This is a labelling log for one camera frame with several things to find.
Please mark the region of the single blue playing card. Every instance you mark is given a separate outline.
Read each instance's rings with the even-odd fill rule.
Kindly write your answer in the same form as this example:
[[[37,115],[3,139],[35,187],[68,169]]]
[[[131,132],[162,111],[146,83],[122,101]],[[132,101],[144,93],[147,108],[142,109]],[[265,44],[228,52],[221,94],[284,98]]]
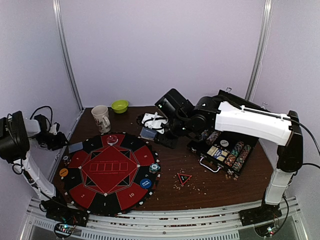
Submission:
[[[83,149],[83,143],[77,142],[68,146],[68,153],[72,154]]]

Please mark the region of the small poker chip stack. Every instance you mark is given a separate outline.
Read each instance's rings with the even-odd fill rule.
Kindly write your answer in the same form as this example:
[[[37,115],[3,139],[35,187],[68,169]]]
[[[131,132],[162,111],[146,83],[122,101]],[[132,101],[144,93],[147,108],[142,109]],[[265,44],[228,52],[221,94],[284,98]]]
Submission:
[[[65,155],[62,159],[63,159],[63,163],[66,166],[70,164],[70,158],[67,155]]]

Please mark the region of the orange big blind button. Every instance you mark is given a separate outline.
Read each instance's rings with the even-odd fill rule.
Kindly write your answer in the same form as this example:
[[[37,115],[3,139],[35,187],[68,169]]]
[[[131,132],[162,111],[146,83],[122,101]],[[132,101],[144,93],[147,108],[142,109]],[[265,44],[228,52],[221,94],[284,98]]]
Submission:
[[[67,168],[62,168],[60,171],[59,171],[59,176],[64,178],[68,175],[69,171]]]

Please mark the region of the blue playing card deck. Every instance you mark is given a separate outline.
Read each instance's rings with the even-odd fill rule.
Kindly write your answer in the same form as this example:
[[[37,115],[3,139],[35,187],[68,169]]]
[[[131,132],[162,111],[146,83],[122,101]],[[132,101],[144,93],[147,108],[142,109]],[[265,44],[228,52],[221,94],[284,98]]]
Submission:
[[[156,130],[143,127],[139,135],[143,139],[153,141],[156,138],[157,134],[158,132]]]

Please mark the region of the teal poker chip stack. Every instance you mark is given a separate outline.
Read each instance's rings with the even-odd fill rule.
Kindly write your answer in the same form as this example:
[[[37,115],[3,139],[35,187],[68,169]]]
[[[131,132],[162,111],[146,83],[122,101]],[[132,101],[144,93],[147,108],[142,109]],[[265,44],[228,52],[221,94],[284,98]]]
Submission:
[[[160,165],[158,163],[152,163],[149,166],[149,172],[155,174],[161,169]]]

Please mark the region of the right arm base board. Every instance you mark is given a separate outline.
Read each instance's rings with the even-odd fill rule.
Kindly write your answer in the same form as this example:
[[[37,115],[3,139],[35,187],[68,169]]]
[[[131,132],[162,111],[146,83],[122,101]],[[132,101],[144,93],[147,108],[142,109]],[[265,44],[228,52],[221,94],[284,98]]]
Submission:
[[[259,237],[272,237],[280,226],[280,219],[283,214],[281,210],[274,207],[261,207],[241,210],[239,218],[242,226],[254,225],[254,231]]]

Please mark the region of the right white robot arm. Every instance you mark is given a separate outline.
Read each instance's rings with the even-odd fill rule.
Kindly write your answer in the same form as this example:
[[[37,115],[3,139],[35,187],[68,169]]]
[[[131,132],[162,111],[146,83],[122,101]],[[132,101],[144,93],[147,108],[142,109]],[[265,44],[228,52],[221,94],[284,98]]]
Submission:
[[[303,165],[303,135],[298,114],[272,113],[243,98],[221,91],[204,96],[196,105],[175,88],[170,89],[155,106],[167,118],[164,138],[177,139],[204,130],[233,132],[265,139],[277,144],[278,160],[264,195],[264,204],[256,210],[259,220],[268,220],[289,185],[290,179]]]

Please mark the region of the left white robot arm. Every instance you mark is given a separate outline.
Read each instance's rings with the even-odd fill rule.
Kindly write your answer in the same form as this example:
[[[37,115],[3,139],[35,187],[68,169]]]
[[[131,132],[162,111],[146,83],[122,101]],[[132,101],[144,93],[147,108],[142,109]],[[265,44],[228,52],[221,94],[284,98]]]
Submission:
[[[30,137],[41,135],[36,119],[26,119],[22,111],[0,119],[0,158],[7,161],[15,174],[22,175],[42,201],[60,200],[61,193],[41,172],[30,150]]]

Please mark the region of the boxed card deck in case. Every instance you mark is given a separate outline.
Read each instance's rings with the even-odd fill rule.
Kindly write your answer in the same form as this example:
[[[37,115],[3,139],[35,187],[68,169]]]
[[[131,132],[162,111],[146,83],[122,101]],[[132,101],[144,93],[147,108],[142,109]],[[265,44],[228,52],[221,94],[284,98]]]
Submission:
[[[216,146],[212,146],[208,151],[207,154],[210,155],[211,157],[213,157],[214,159],[223,162],[227,156],[228,156],[228,152],[224,151],[223,149],[216,147]]]

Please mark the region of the black poker chip case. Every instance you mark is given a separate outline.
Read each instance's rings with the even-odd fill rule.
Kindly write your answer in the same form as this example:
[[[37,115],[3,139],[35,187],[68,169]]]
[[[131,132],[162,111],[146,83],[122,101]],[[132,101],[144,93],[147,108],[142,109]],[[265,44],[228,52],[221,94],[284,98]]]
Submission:
[[[215,126],[220,102],[248,103],[248,101],[230,92],[220,90],[218,95],[202,97],[194,107],[193,121],[205,119],[205,126],[187,144],[188,150],[199,156],[198,163],[206,171],[226,172],[230,178],[241,175],[246,160],[255,148],[258,138],[241,133],[218,130]]]

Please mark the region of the white printed mug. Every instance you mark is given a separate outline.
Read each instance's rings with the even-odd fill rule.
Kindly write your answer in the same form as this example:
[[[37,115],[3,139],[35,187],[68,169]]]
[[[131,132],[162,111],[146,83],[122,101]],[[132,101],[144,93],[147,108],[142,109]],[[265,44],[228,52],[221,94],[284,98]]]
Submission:
[[[107,106],[97,105],[91,110],[91,114],[100,133],[108,133],[111,130],[109,110]]]

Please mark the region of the red black triangle token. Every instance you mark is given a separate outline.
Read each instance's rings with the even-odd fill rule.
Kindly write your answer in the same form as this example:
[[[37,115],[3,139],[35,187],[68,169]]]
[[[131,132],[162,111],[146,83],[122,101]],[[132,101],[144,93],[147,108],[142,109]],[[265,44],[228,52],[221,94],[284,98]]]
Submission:
[[[181,186],[184,186],[192,177],[192,175],[184,173],[177,173],[177,176]]]

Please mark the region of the clear dealer button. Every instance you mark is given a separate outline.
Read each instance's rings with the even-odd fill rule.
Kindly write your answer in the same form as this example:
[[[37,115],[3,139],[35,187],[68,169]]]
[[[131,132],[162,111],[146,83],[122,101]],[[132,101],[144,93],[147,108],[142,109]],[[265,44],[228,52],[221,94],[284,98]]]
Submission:
[[[116,135],[109,135],[106,138],[106,143],[110,146],[115,145],[119,141],[118,137]]]

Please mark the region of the right aluminium post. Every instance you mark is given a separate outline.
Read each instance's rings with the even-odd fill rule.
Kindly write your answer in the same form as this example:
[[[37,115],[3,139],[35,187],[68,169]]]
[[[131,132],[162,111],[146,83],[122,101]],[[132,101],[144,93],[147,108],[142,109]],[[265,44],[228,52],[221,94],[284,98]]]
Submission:
[[[260,74],[261,74],[261,70],[262,70],[263,56],[267,49],[267,44],[269,39],[272,10],[273,10],[273,0],[265,0],[256,54],[253,62],[253,67],[252,67],[247,91],[245,94],[245,99],[250,102],[252,102],[254,99]]]

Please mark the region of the left aluminium post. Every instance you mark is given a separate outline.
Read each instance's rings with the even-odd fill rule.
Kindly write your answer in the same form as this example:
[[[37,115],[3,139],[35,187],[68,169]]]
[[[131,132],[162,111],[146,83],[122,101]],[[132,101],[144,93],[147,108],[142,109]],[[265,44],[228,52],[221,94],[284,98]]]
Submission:
[[[59,40],[60,40],[60,46],[61,46],[61,50],[62,50],[63,62],[65,65],[67,77],[70,82],[71,90],[72,90],[73,96],[75,98],[77,107],[82,112],[84,110],[84,106],[83,106],[83,103],[82,103],[82,100],[80,97],[80,93],[79,93],[79,90],[78,90],[78,87],[76,84],[76,80],[75,80],[74,71],[72,68],[72,63],[71,63],[71,59],[70,59],[70,54],[69,54],[65,30],[64,30],[60,1],[53,0],[52,6],[53,6],[53,13],[54,13],[56,26],[57,26],[58,36],[59,36]]]

